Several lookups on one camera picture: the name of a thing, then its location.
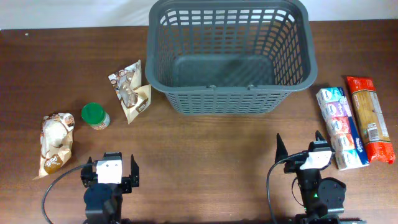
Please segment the tissue pack multipack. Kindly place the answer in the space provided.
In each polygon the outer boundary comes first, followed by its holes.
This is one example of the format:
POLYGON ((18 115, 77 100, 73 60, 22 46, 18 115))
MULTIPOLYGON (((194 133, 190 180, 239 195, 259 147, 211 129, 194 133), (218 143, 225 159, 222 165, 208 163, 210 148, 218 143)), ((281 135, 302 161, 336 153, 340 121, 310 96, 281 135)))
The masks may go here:
POLYGON ((322 88, 316 94, 330 136, 339 170, 369 165, 362 140, 354 123, 347 97, 341 87, 322 88))

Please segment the green lidded jar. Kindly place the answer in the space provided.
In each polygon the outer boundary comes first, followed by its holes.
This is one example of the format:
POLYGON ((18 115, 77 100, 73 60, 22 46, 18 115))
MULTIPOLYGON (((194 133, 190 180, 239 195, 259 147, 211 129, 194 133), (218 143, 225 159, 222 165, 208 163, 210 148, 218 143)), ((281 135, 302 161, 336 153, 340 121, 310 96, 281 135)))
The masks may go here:
POLYGON ((95 130, 105 129, 110 124, 109 114, 98 103, 86 104, 81 111, 81 117, 95 130))

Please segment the red spaghetti packet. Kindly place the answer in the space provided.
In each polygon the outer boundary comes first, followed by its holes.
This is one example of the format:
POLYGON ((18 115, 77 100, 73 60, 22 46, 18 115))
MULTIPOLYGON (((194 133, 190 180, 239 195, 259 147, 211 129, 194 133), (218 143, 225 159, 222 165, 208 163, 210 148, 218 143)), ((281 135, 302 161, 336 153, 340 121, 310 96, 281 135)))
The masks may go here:
POLYGON ((396 155, 371 78, 346 77, 361 139, 370 162, 393 164, 396 155))

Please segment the beige mushroom snack pouch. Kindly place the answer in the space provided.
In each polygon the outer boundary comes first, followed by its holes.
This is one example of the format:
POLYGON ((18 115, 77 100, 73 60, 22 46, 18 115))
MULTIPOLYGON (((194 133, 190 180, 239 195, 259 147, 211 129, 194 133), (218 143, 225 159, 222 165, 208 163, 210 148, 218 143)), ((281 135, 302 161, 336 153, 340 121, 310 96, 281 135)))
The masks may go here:
POLYGON ((120 101, 127 123, 132 121, 151 104, 151 85, 142 85, 141 61, 133 63, 108 76, 120 101))

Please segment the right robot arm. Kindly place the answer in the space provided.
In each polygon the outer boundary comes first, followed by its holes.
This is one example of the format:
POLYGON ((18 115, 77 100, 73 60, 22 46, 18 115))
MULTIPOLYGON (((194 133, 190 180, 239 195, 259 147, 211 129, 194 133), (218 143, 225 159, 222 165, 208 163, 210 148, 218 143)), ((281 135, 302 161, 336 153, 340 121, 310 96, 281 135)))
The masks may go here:
POLYGON ((284 142, 278 134, 276 136, 275 163, 269 169, 266 177, 267 199, 270 200, 269 181, 273 169, 284 165, 284 173, 294 173, 293 184, 297 183, 302 198, 303 214, 297 214, 288 219, 287 223, 293 224, 361 224, 364 220, 358 218, 341 219, 339 214, 345 211, 346 184, 342 181, 321 176, 321 171, 326 169, 335 154, 319 131, 315 132, 315 140, 308 149, 296 154, 288 154, 284 142))

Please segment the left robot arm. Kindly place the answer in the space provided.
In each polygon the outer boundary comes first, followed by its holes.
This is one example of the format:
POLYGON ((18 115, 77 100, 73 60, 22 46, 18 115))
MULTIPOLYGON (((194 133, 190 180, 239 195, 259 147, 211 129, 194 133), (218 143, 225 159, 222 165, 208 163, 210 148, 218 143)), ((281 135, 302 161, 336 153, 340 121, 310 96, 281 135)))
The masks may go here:
POLYGON ((123 176, 121 152, 106 152, 101 160, 88 159, 81 170, 81 181, 86 188, 85 223, 131 223, 122 217, 123 195, 139 186, 139 166, 131 156, 131 174, 123 176))

